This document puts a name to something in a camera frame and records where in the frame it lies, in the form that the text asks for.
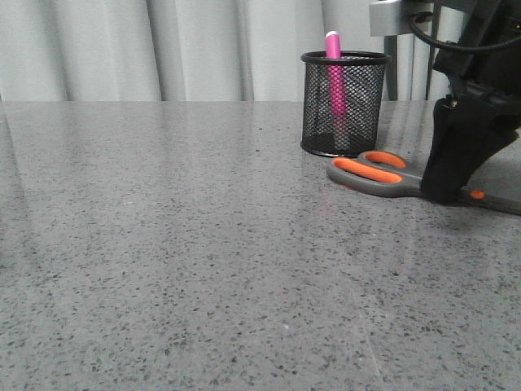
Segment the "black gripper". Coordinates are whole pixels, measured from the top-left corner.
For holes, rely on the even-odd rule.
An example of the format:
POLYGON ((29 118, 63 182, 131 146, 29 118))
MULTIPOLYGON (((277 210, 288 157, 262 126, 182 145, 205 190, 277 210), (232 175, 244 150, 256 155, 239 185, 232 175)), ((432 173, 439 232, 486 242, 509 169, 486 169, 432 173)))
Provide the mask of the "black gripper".
POLYGON ((455 42, 433 68, 447 76, 450 96, 433 111, 431 151, 420 185, 429 200, 447 204, 490 157, 512 144, 520 128, 520 2, 436 1, 464 14, 455 42))

